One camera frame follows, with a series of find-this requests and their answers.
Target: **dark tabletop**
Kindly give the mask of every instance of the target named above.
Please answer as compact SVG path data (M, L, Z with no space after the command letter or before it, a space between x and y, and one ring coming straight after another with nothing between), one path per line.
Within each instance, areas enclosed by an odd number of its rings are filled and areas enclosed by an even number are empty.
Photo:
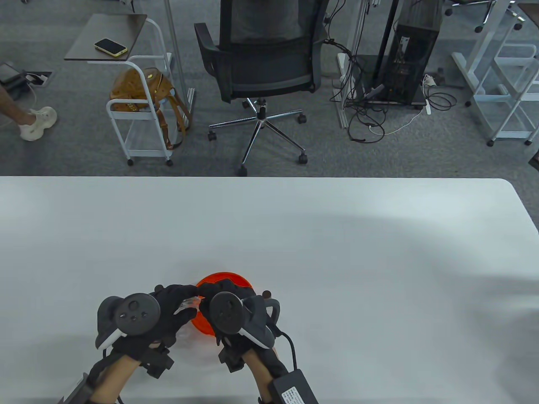
M539 4L536 3L519 3L521 9L528 18L539 27Z
M64 60L126 61L147 17L146 14L92 15ZM125 46L127 52L115 58L98 51L94 44L105 38Z

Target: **hand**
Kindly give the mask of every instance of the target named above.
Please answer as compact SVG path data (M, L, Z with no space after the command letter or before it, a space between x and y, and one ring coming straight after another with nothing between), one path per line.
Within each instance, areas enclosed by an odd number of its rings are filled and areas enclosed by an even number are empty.
M219 292L234 293L240 299L245 299L247 297L256 295L252 288L239 287L228 279L220 281L216 284L204 283L198 288L198 294L204 297L204 299L201 300L198 309L213 328L217 340L217 345L219 345L219 343L222 341L225 345L225 349L233 351L232 356L234 357L243 357L248 352L254 351L260 359L260 362L262 362L262 364L267 367L270 374L274 378L280 377L283 374L288 373L286 367L279 360L277 354L273 349L263 349L251 342L249 339L238 334L226 335L214 326L210 318L209 307L211 300Z
M139 361L150 349L150 345L155 342L163 343L166 347L173 346L176 343L178 330L197 315L197 310L194 308L184 309L174 314L184 300L198 296L196 286L170 285L164 288L158 285L150 295L157 300L161 308L161 315L155 327L142 335L119 338L112 344L116 352Z
M213 328L213 331L216 336L217 345L223 341L223 338L227 337L227 342L233 342L236 343L234 345L239 345L243 340L246 340L246 338L241 336L230 336L226 335L223 332L221 332L212 322L210 317L210 302L215 297L216 294L220 292L230 292L238 296L240 299L245 299L247 297L255 296L256 293L252 288L242 288L240 286L235 285L232 281L229 279L224 279L222 281L219 281L218 283L203 283L198 288L198 294L202 296L204 299L201 300L200 305L198 309L202 313L202 315L208 320L208 323L210 323L211 327ZM244 352L247 352L251 347L252 343L249 341L249 344L242 344L245 345Z

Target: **yellow phone case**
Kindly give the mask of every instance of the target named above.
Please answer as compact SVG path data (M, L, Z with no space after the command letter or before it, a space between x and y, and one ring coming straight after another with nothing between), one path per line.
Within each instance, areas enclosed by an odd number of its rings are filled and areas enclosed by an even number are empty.
M118 53L112 53L112 52L109 52L108 50L103 49L103 48L101 48L101 47L99 47L99 46L97 46L97 45L94 45L94 46L95 46L95 48L96 48L97 50L99 50L99 51L101 51L101 52L105 52L107 55L110 55L110 56L112 56L113 58L117 58L118 56L123 55L124 53L127 52L127 48L126 48L126 47L124 47L124 48L123 48L120 52L118 52Z

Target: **white cart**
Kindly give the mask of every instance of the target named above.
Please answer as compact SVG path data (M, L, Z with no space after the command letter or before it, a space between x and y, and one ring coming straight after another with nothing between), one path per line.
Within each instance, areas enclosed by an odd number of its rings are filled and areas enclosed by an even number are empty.
M146 84L146 77L144 76L142 69L133 62L134 60L148 59L162 60L165 65L165 71L162 73L167 76L172 85L174 85L170 69L171 54L167 53L165 48L161 28L159 28L159 26L149 18L146 19L146 23L149 23L155 30L156 40L161 48L160 54L133 55L130 56L126 61L92 60L88 61L88 63L96 65L126 65L135 69L140 75L144 92L146 93L145 100L115 99L107 102L106 106L107 114L110 117L114 131L116 132L118 140L122 146L123 153L126 155L127 164L133 165L132 157L164 157L166 164L168 166L172 166L172 160L170 159L170 156L172 156L172 150L167 150L167 146L165 145L163 132L159 124L159 119L157 118L155 106L151 102L150 91ZM114 104L117 103L147 104L148 107L139 112L117 112L113 109ZM169 103L163 102L161 104L161 111L163 111L163 115L167 120L169 128L176 128L176 118L174 116L174 112L170 108L167 109L167 106L169 106ZM129 127L125 137L121 134L116 120L131 120L131 126ZM177 136L177 130L169 130L169 138L172 144L177 142Z
M530 145L539 131L539 122L522 108L523 101L539 101L539 61L537 48L528 44L506 44L513 29L520 29L523 19L513 15L518 21L511 25L501 42L487 72L474 90L474 95L466 106L472 106L483 125L490 131L487 145L492 147L497 138L526 139ZM522 57L502 57L500 53L508 48L521 48ZM483 84L490 72L494 72L501 82L499 94L481 94Z

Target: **chair base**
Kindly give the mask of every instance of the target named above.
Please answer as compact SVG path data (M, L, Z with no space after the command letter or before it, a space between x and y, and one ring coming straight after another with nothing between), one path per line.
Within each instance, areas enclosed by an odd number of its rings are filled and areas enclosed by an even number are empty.
M494 7L495 2L496 2L496 0L477 0L477 1L474 1L474 2L467 3L467 4L454 3L451 6L452 7L462 7L464 5L486 4L487 5L487 11L485 13L485 16L483 17L483 22L481 23L481 25L478 25L477 27L475 27L475 30L474 30L476 33L480 33L481 31L483 31L483 26L488 21L488 17L490 16L490 12L492 11L492 8ZM509 9L513 6L513 4L515 2L516 2L516 0L510 0ZM452 13L453 13L453 11L451 11L451 8L447 9L445 11L445 15L447 15L447 16L450 16Z
M251 108L255 112L256 116L252 116L250 118L236 119L234 121L215 123L213 125L209 125L208 127L209 128L208 140L213 141L217 139L217 134L213 131L213 129L236 126L236 125L240 125L247 122L256 122L253 135L251 136L251 140L249 141L247 150L245 150L243 159L241 160L240 168L237 171L237 175L239 177L247 177L247 168L245 167L245 162L247 161L247 158L249 157L249 152L251 151L251 148L253 147L254 141L256 140L260 131L264 128L269 128L276 135L279 135L279 137L283 138L288 143L298 148L301 152L298 158L299 164L307 164L308 159L307 159L307 154L305 153L305 149L300 144L296 143L294 140L289 138L283 131L277 128L272 122L270 122L270 120L273 120L273 119L283 118L285 116L291 116L291 115L298 115L298 123L305 123L307 122L307 118L303 114L302 109L295 109L294 111L266 116L266 101L265 100L258 99L253 102L251 101L251 99L248 98L243 102L243 106L245 108Z

